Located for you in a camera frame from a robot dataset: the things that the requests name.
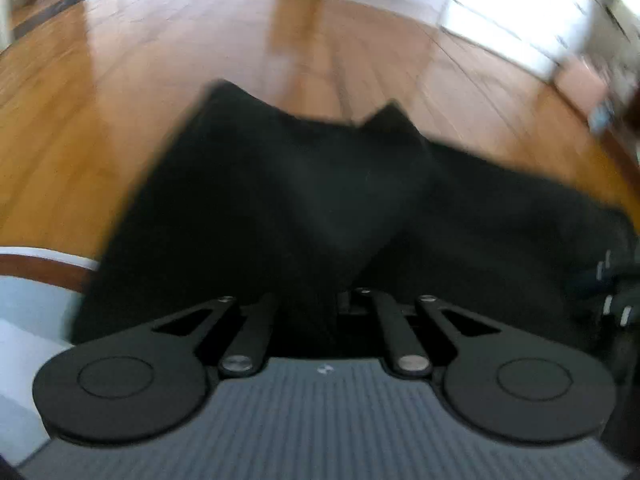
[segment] round black pad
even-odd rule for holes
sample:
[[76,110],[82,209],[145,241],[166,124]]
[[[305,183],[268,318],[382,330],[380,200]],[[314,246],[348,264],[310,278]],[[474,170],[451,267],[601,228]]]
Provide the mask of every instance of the round black pad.
[[508,394],[524,400],[561,397],[573,383],[569,372],[544,359],[516,359],[498,369],[498,384]]
[[601,428],[616,390],[607,370],[571,348],[524,333],[468,338],[444,391],[473,425],[508,440],[571,440]]
[[124,444],[162,433],[204,401],[206,372],[176,336],[136,331],[55,356],[33,381],[33,400],[61,436]]
[[153,367],[135,357],[107,357],[89,363],[78,376],[84,391],[105,399],[123,399],[140,393],[154,380]]

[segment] black cloth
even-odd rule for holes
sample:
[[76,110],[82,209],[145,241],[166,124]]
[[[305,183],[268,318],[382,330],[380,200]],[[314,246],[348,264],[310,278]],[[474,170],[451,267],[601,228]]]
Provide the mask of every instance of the black cloth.
[[132,198],[72,325],[84,342],[270,291],[301,354],[339,354],[336,294],[434,294],[577,348],[566,277],[632,255],[619,211],[427,140],[395,104],[359,127],[215,85]]

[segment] gray ribbed platform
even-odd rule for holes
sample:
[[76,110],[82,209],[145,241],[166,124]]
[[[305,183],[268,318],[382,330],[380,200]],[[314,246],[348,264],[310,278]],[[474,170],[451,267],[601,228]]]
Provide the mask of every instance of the gray ribbed platform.
[[53,440],[21,468],[29,480],[617,480],[629,471],[592,438],[546,449],[494,442],[453,419],[427,384],[389,377],[375,360],[285,359],[223,382],[197,418],[154,441]]

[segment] hardwood floorboard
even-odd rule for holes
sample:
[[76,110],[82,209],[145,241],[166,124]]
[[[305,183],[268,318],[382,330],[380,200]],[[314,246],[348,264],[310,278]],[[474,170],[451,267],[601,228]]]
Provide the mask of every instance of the hardwood floorboard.
[[640,200],[535,77],[343,0],[85,0],[0,56],[0,244],[99,258],[129,193],[226,78],[292,114],[361,121],[397,100],[423,134],[623,208]]

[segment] white wall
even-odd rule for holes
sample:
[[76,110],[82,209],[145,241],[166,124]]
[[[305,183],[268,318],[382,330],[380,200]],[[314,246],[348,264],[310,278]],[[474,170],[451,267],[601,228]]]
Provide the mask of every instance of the white wall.
[[0,52],[12,42],[11,0],[0,0]]

